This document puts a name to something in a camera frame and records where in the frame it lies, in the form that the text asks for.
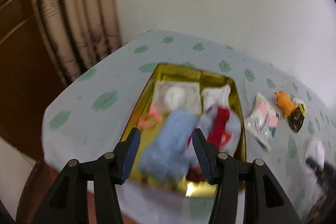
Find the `black gold knit sock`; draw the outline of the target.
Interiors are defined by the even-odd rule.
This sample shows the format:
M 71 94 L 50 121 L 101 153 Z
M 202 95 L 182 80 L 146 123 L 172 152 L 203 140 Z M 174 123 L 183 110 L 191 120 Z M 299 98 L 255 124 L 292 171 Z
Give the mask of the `black gold knit sock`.
M 291 128 L 291 130 L 295 133 L 298 133 L 303 126 L 304 119 L 304 114 L 302 113 L 300 108 L 296 108 L 288 118 L 289 127 Z

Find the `pink white wipes packet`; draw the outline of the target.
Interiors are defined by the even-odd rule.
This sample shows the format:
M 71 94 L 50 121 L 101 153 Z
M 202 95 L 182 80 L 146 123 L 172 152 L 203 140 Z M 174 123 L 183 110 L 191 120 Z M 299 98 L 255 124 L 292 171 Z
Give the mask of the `pink white wipes packet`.
M 254 108 L 244 120 L 244 126 L 267 151 L 270 151 L 279 119 L 280 113 L 261 93 L 257 93 Z

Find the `orange plush toy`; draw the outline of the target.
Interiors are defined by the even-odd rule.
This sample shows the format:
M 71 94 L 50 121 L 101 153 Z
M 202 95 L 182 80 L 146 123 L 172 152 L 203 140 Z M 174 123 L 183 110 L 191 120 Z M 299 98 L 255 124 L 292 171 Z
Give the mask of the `orange plush toy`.
M 288 118 L 296 110 L 297 104 L 290 99 L 289 94 L 284 91 L 275 92 L 276 105 L 282 109 L 284 118 Z

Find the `white red drawstring pouch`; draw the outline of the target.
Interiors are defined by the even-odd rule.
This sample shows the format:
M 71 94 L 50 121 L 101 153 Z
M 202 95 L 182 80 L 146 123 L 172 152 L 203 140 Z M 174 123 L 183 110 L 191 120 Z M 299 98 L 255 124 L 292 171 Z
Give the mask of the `white red drawstring pouch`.
M 219 151 L 230 156 L 233 156 L 237 150 L 241 127 L 239 116 L 232 109 L 217 105 L 211 106 L 205 111 L 197 125 L 206 141 L 213 143 Z M 190 163 L 186 179 L 192 182 L 204 181 L 191 138 L 187 143 L 185 156 Z

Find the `light blue fluffy towel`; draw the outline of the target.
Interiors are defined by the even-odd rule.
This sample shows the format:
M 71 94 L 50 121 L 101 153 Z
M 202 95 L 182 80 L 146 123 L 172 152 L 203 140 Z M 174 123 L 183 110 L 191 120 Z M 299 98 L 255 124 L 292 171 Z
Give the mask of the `light blue fluffy towel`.
M 187 174 L 187 143 L 198 117 L 185 110 L 172 111 L 154 140 L 142 151 L 138 170 L 159 182 L 177 183 Z

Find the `white socks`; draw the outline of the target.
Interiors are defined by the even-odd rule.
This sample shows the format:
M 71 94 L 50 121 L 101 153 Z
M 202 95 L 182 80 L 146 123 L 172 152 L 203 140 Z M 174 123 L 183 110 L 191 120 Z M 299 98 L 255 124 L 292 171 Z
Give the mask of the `white socks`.
M 231 87 L 226 84 L 220 88 L 205 88 L 202 91 L 203 110 L 207 111 L 211 106 L 218 105 L 222 108 L 229 108 L 229 96 Z

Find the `red gold toffee tin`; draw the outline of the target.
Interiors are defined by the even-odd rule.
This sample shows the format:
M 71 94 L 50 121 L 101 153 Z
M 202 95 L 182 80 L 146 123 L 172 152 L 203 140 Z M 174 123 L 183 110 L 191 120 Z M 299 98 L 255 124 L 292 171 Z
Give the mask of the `red gold toffee tin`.
M 212 197 L 191 139 L 195 128 L 238 161 L 246 160 L 245 128 L 233 79 L 196 68 L 158 64 L 124 129 L 141 133 L 130 179 L 187 197 Z

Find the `white knit glove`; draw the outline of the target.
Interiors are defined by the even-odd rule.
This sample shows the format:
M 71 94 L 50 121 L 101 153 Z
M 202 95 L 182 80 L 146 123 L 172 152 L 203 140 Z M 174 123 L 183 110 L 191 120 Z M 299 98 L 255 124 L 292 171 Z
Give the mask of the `white knit glove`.
M 186 91 L 181 86 L 171 86 L 165 92 L 163 100 L 167 110 L 174 111 L 181 109 L 186 103 Z

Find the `cloud patterned tablecloth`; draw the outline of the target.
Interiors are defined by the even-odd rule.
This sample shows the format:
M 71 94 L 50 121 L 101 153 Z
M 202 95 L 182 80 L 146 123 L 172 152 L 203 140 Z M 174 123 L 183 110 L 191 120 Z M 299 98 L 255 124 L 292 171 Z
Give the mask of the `cloud patterned tablecloth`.
M 149 31 L 84 73 L 46 109 L 43 118 L 45 162 L 61 170 L 70 159 L 95 160 L 112 151 L 133 108 L 159 63 L 181 64 L 225 75 L 234 80 L 244 115 L 261 93 L 270 103 L 283 90 L 307 105 L 303 128 L 294 133 L 284 119 L 277 125 L 273 148 L 266 151 L 246 135 L 247 158 L 263 159 L 305 219 L 319 198 L 304 157 L 312 138 L 323 141 L 326 160 L 335 163 L 335 116 L 299 80 L 231 47 L 168 31 Z

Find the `brown wooden door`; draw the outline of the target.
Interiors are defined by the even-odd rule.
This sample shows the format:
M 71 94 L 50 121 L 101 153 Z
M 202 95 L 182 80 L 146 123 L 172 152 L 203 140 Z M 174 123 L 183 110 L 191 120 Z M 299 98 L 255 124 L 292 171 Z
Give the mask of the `brown wooden door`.
M 64 90 L 35 19 L 31 0 L 1 0 L 1 137 L 43 157 L 42 120 Z

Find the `beige leaf patterned curtain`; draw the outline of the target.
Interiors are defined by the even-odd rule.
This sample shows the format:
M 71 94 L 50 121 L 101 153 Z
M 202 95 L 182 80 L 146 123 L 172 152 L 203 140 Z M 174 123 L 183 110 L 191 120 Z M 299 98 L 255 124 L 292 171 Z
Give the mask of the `beige leaf patterned curtain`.
M 69 85 L 122 46 L 115 0 L 31 0 L 56 72 Z

